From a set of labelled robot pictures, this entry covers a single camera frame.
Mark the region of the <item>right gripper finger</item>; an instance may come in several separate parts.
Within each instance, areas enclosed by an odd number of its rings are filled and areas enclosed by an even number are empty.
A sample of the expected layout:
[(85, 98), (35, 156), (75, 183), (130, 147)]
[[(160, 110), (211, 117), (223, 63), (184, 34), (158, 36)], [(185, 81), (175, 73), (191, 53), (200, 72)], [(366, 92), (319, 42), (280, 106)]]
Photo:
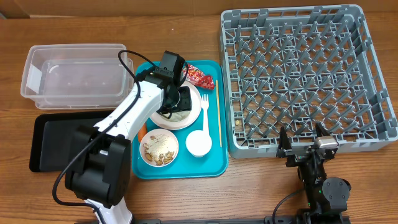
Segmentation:
[(285, 128), (281, 127), (279, 132), (279, 145), (276, 152), (276, 157), (284, 158), (290, 156), (291, 154), (292, 146), (289, 141), (289, 137), (287, 136)]
[(330, 138), (331, 134), (323, 127), (321, 122), (317, 122), (315, 124), (315, 131), (317, 134), (317, 138), (327, 137)]

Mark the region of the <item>white napkin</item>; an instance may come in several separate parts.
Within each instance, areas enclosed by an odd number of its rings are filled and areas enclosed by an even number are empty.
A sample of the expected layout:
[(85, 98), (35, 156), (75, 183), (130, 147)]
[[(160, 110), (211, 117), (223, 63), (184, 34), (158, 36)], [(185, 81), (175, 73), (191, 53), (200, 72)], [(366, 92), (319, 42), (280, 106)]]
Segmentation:
[(190, 111), (180, 111), (180, 112), (173, 112), (172, 114), (170, 113), (160, 114), (160, 117), (166, 121), (179, 122), (188, 117), (189, 114)]

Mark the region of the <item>red snack wrapper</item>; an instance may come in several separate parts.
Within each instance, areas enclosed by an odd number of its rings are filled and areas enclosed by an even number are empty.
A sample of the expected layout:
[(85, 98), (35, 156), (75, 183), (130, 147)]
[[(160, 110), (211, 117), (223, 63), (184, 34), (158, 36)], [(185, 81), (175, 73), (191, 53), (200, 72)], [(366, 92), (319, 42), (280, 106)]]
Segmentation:
[(183, 68), (182, 74), (185, 75), (186, 72), (187, 75), (185, 80), (192, 85), (207, 90), (213, 90), (215, 88), (213, 77), (211, 75), (205, 75), (203, 71), (192, 64), (188, 64), (188, 67)]

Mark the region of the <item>orange carrot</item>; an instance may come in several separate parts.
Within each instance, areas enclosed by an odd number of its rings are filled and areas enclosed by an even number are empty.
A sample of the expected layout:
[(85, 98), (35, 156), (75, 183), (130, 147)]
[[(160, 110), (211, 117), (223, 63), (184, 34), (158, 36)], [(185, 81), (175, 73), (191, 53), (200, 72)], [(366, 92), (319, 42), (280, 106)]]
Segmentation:
[(141, 142), (143, 137), (147, 134), (147, 127), (146, 127), (146, 123), (144, 123), (142, 125), (142, 127), (140, 128), (139, 132), (137, 133), (137, 138), (138, 141)]

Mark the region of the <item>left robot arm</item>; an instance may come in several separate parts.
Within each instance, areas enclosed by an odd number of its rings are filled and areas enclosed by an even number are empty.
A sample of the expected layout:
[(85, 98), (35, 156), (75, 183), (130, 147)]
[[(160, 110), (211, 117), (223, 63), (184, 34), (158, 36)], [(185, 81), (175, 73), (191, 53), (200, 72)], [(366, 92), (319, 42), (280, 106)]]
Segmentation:
[(93, 209), (98, 223), (132, 223), (124, 194), (131, 175), (131, 144), (154, 113), (191, 107), (188, 82), (146, 76), (134, 82), (124, 101), (94, 126), (80, 126), (72, 138), (65, 187)]

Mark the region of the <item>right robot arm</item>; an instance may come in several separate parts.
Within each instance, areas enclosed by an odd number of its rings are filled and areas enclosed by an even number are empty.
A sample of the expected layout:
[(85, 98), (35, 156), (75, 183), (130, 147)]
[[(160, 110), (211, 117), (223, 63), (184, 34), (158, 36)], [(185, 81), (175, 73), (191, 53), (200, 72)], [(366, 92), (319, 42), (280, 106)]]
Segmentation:
[[(295, 151), (284, 127), (280, 129), (276, 156), (286, 158), (287, 167), (296, 167), (303, 188), (283, 198), (272, 213), (272, 223), (349, 223), (343, 216), (351, 190), (350, 183), (339, 177), (328, 177), (324, 163), (335, 158), (338, 150), (337, 140), (322, 126), (315, 125), (315, 143), (306, 149)], [(297, 210), (291, 217), (277, 217), (278, 208), (288, 199), (305, 192), (308, 208)]]

